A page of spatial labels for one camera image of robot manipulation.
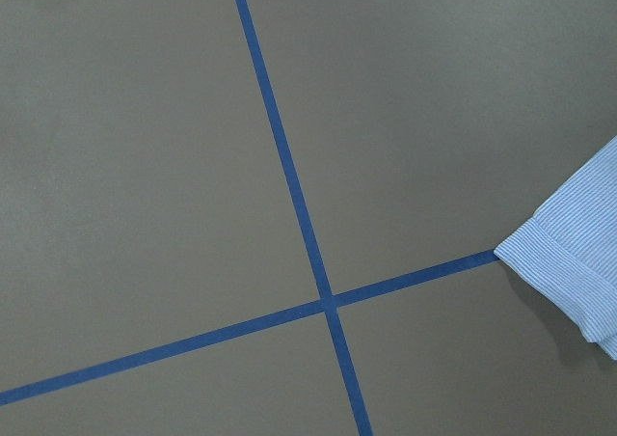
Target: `blue tape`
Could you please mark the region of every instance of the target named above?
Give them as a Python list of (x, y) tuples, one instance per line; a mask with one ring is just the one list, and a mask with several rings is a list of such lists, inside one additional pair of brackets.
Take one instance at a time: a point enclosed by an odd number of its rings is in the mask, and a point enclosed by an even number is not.
[(274, 140), (277, 145), (277, 150), (279, 151), (279, 158), (281, 159), (282, 169), (285, 174), (285, 179), (287, 180), (287, 187), (291, 194), (291, 201), (293, 202), (298, 224), (300, 225), (302, 237), (304, 238), (307, 248), (310, 267), (315, 277), (315, 282), (317, 283), (319, 297), (324, 303), (324, 312), (328, 320), (330, 335), (332, 336), (335, 346), (336, 357), (338, 358), (338, 364), (343, 375), (343, 381), (345, 382), (345, 388), (347, 389), (356, 425), (361, 436), (369, 436), (373, 434), (373, 431), (368, 419), (368, 413), (366, 412), (364, 399), (362, 398), (360, 383), (358, 382), (358, 376), (356, 375), (351, 361), (347, 340), (345, 339), (340, 319), (338, 318), (332, 289), (328, 281), (328, 275), (326, 274), (319, 246), (317, 245), (317, 239), (310, 221), (309, 210), (302, 192), (302, 187), (300, 186), (298, 173), (296, 172), (296, 167), (291, 157), (291, 150), (289, 149), (287, 138), (282, 127), (281, 115), (274, 97), (274, 91), (272, 90), (272, 84), (268, 77), (263, 55), (261, 54), (261, 48), (253, 25), (253, 19), (251, 18), (251, 12), (249, 11), (249, 5), (247, 0), (235, 0), (235, 2), (240, 14), (240, 20), (242, 21), (247, 45), (251, 52), (251, 58), (253, 59), (255, 74), (257, 82), (259, 83), (259, 88), (261, 89), (261, 96), (263, 97), (268, 120), (270, 121)]
[(121, 357), (113, 361), (98, 364), (96, 366), (82, 368), (64, 375), (47, 378), (30, 385), (21, 386), (12, 390), (0, 393), (0, 406), (18, 402), (23, 399), (44, 395), (53, 391), (61, 390), (69, 386), (78, 385), (86, 381), (102, 378), (103, 376), (119, 373), (131, 368), (144, 366), (153, 362), (158, 362), (173, 356), (184, 354), (189, 351), (201, 349), (203, 347), (243, 337), (250, 333), (258, 332), (268, 328), (282, 325), (293, 320), (322, 313), (321, 301), (313, 301), (295, 308), (285, 309), (277, 313), (269, 313), (262, 317), (236, 323), (229, 327), (220, 328), (212, 332), (197, 335), (185, 340), (171, 342), (163, 346), (157, 346), (146, 351)]
[(365, 299), (374, 298), (382, 294), (390, 293), (398, 289), (407, 288), (423, 284), (430, 280), (445, 277), (447, 275), (456, 274), (464, 270), (473, 269), (480, 265), (488, 264), (499, 260), (493, 250), (483, 251), (475, 255), (465, 256), (464, 258), (444, 262), (443, 264), (434, 265), (426, 269), (412, 272), (411, 274), (400, 275), (393, 279), (384, 280), (376, 284), (363, 286), (361, 288), (352, 289), (335, 296), (337, 307), (347, 306), (349, 304), (358, 303)]

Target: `ribbed fabric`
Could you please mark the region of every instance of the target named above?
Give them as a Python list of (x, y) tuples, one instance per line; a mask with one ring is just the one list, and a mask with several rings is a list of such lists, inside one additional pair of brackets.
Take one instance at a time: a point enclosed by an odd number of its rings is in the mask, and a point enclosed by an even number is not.
[(495, 253), (617, 360), (617, 137)]

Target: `gray floor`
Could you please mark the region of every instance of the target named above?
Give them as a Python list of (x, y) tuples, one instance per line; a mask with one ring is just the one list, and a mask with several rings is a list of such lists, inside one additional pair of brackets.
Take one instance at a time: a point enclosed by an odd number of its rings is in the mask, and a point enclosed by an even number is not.
[[(493, 248), (617, 134), (614, 0), (249, 0), (334, 292)], [(234, 0), (0, 0), (0, 392), (317, 299)], [(376, 435), (609, 435), (500, 263), (340, 310)], [(322, 315), (0, 433), (353, 435)]]

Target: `light blue cloth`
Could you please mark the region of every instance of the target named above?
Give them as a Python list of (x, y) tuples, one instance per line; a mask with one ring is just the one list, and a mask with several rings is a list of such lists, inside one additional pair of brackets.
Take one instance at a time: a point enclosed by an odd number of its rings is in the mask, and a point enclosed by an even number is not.
[(495, 253), (617, 360), (617, 137)]

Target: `striped cloth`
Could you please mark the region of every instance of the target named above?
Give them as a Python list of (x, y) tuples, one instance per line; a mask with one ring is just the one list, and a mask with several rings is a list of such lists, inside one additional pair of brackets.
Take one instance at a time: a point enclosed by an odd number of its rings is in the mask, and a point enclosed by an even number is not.
[(617, 360), (617, 137), (495, 254)]

